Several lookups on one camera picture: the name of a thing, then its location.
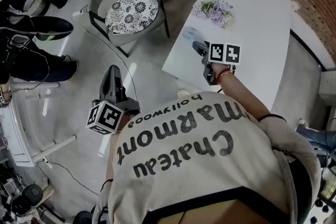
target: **black cable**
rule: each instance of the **black cable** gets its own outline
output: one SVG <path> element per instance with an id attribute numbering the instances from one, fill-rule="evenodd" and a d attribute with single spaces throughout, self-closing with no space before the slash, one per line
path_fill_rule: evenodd
<path id="1" fill-rule="evenodd" d="M 83 186 L 85 189 L 89 190 L 90 192 L 92 192 L 93 194 L 96 194 L 97 196 L 99 196 L 99 194 L 95 193 L 94 191 L 92 191 L 91 189 L 89 189 L 88 187 L 84 186 L 81 182 L 79 182 L 77 179 L 75 179 L 72 175 L 72 173 L 69 171 L 68 168 L 65 168 L 63 165 L 61 164 L 58 164 L 58 163 L 52 163 L 52 164 L 55 164 L 55 165 L 59 165 L 60 167 L 64 168 L 66 171 L 68 171 L 68 173 L 70 174 L 70 176 L 73 178 L 74 181 L 76 181 L 79 185 Z"/>
<path id="2" fill-rule="evenodd" d="M 65 55 L 64 59 L 67 59 L 69 57 L 70 62 L 72 61 L 71 57 L 69 55 Z"/>
<path id="3" fill-rule="evenodd" d="M 12 194 L 10 194 L 10 195 L 14 195 L 14 196 L 16 196 L 15 192 L 16 192 L 16 190 L 18 189 L 18 187 L 19 187 L 19 186 L 21 186 L 21 185 L 22 185 L 22 184 L 21 184 L 21 183 L 19 183 L 19 184 L 16 186 L 16 188 L 15 188 L 14 192 L 13 192 Z"/>
<path id="4" fill-rule="evenodd" d="M 41 169 L 41 167 L 38 166 L 39 163 L 43 163 L 44 161 L 39 161 L 37 162 L 37 167 L 41 170 L 41 172 L 47 177 L 48 181 L 50 181 L 49 177 L 46 175 L 45 172 L 43 172 L 43 170 Z"/>
<path id="5" fill-rule="evenodd" d="M 46 59 L 47 66 L 48 66 L 48 73 L 47 73 L 46 77 L 45 77 L 45 78 L 44 78 L 38 85 L 36 85 L 35 87 L 33 87 L 33 88 L 25 88 L 25 89 L 17 89 L 17 90 L 9 91 L 9 92 L 5 92 L 5 93 L 13 93 L 13 92 L 23 91 L 23 90 L 28 90 L 28 91 L 30 91 L 30 90 L 34 90 L 34 89 L 36 89 L 38 86 L 40 86 L 40 85 L 47 79 L 47 77 L 48 77 L 49 74 L 50 74 L 50 66 L 49 66 L 47 57 L 44 56 L 44 55 L 42 55 L 42 54 L 40 54 L 39 52 L 36 52 L 36 51 L 33 51 L 33 50 L 27 48 L 25 45 L 23 45 L 23 44 L 21 44 L 21 43 L 19 43 L 19 42 L 15 42 L 15 41 L 11 40 L 11 39 L 8 38 L 8 37 L 5 37 L 5 38 L 7 38 L 7 39 L 9 40 L 9 42 L 13 42 L 13 43 L 15 43 L 15 44 L 19 44 L 19 45 L 21 45 L 22 47 L 24 47 L 25 49 L 30 50 L 30 51 L 32 51 L 32 52 L 34 52 L 34 53 L 36 53 L 36 54 L 39 54 L 39 55 L 43 56 L 43 57 Z"/>
<path id="6" fill-rule="evenodd" d="M 44 209 L 43 212 L 41 213 L 40 217 L 43 217 L 45 211 L 48 211 L 48 209 Z"/>
<path id="7" fill-rule="evenodd" d="M 181 222 L 182 222 L 182 220 L 183 220 L 183 217 L 184 217 L 184 215 L 185 215 L 185 211 L 183 212 L 183 215 L 182 215 L 181 219 L 179 220 L 179 223 L 178 223 L 178 224 L 181 224 Z"/>
<path id="8" fill-rule="evenodd" d="M 136 89 L 135 89 L 135 84 L 134 84 L 134 81 L 133 81 L 133 78 L 132 78 L 132 74 L 131 74 L 130 70 L 128 69 L 127 65 L 125 64 L 124 60 L 122 60 L 121 57 L 120 57 L 114 50 L 112 50 L 111 47 L 110 47 L 109 45 L 107 45 L 104 41 L 102 41 L 102 40 L 100 40 L 99 38 L 96 38 L 95 36 L 93 36 L 92 34 L 90 34 L 90 33 L 89 33 L 84 27 L 82 27 L 81 25 L 80 25 L 80 27 L 83 28 L 84 31 L 85 31 L 88 35 L 90 35 L 92 38 L 94 38 L 95 40 L 97 40 L 97 41 L 103 43 L 103 44 L 104 44 L 104 45 L 105 45 L 111 52 L 113 52 L 113 53 L 119 58 L 119 60 L 123 63 L 123 65 L 124 65 L 125 68 L 127 69 L 128 73 L 129 73 L 129 75 L 130 75 L 130 78 L 131 78 L 131 80 L 132 80 L 132 84 L 133 84 L 133 88 L 134 88 L 135 100 L 138 101 L 138 97 L 137 97 L 137 95 L 136 95 L 136 94 L 137 94 L 137 93 L 136 93 L 137 91 L 136 91 Z"/>

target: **bracelet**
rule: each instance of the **bracelet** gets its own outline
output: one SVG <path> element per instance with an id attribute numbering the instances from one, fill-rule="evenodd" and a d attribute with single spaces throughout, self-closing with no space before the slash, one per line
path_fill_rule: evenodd
<path id="1" fill-rule="evenodd" d="M 217 76 L 217 84 L 220 84 L 222 77 L 228 73 L 232 73 L 232 70 L 230 70 L 229 68 L 222 70 Z"/>

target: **floral seat cushion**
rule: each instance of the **floral seat cushion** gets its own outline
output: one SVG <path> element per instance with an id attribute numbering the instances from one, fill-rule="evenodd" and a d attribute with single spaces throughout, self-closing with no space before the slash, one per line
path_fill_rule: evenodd
<path id="1" fill-rule="evenodd" d="M 107 12 L 105 24 L 114 34 L 142 31 L 156 18 L 157 0 L 117 0 Z"/>

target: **flower bouquet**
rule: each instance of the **flower bouquet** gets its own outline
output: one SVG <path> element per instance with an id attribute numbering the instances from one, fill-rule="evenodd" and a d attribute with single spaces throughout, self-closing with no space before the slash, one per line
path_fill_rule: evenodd
<path id="1" fill-rule="evenodd" d="M 233 17 L 232 8 L 231 5 L 221 0 L 197 1 L 193 5 L 191 13 L 198 18 L 209 18 L 214 24 L 224 28 L 225 24 Z"/>

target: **gray floor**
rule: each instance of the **gray floor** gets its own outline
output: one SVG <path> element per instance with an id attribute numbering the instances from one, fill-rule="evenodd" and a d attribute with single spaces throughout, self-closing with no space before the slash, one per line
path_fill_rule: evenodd
<path id="1" fill-rule="evenodd" d="M 64 82 L 61 87 L 51 89 L 49 100 L 24 101 L 24 92 L 20 110 L 29 111 L 29 120 L 36 122 L 26 130 L 32 151 L 51 141 L 59 142 L 77 134 L 78 139 L 59 151 L 50 154 L 48 159 L 71 170 L 75 178 L 95 192 L 100 191 L 104 182 L 109 138 L 94 134 L 85 128 L 91 100 L 98 95 L 103 74 L 111 64 L 121 69 L 127 95 L 137 98 L 141 109 L 148 110 L 161 103 L 176 98 L 181 82 L 161 71 L 166 57 L 191 10 L 195 0 L 166 0 L 165 7 L 171 32 L 171 38 L 165 36 L 164 27 L 152 31 L 144 38 L 127 45 L 132 50 L 131 57 L 123 58 L 134 81 L 133 87 L 128 70 L 107 45 L 91 37 L 83 28 L 75 24 L 74 32 L 61 41 L 40 42 L 39 46 L 47 51 L 70 55 L 79 60 L 80 65 L 75 78 Z M 78 11 L 88 0 L 69 0 L 61 10 L 49 11 L 54 16 L 71 20 L 71 14 Z M 310 55 L 293 39 L 290 40 L 286 67 L 281 85 L 272 109 L 273 113 L 284 115 L 291 126 L 299 118 L 309 118 L 314 108 L 320 70 Z M 40 163 L 40 168 L 50 178 L 56 192 L 49 204 L 64 218 L 72 217 L 81 210 L 91 210 L 97 199 L 95 194 L 78 185 L 61 167 L 50 169 Z M 45 185 L 46 177 L 39 168 L 15 167 L 24 180 L 30 184 L 36 182 Z"/>
<path id="2" fill-rule="evenodd" d="M 294 128 L 299 119 L 320 130 L 327 107 L 317 95 L 321 69 L 313 57 L 292 37 L 286 65 L 271 112 L 282 115 Z"/>

